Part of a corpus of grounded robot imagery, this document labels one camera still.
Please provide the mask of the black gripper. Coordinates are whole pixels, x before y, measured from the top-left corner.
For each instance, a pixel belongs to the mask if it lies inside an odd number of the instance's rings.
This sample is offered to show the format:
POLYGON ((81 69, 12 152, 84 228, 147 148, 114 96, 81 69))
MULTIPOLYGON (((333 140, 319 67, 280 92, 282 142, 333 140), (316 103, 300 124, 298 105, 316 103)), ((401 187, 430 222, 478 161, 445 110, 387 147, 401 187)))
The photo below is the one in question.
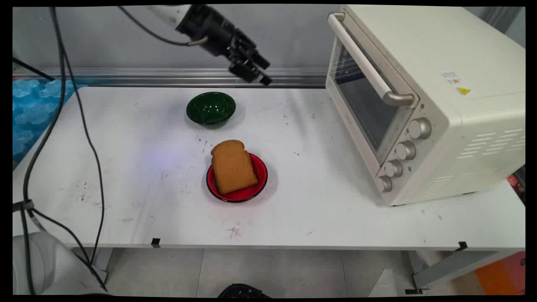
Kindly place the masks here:
POLYGON ((272 78, 258 67, 270 67, 257 50, 257 45, 221 13, 208 5, 191 5, 176 30, 197 41, 207 38, 201 47, 215 57, 240 57, 230 64, 229 71, 247 83, 269 86, 272 78))

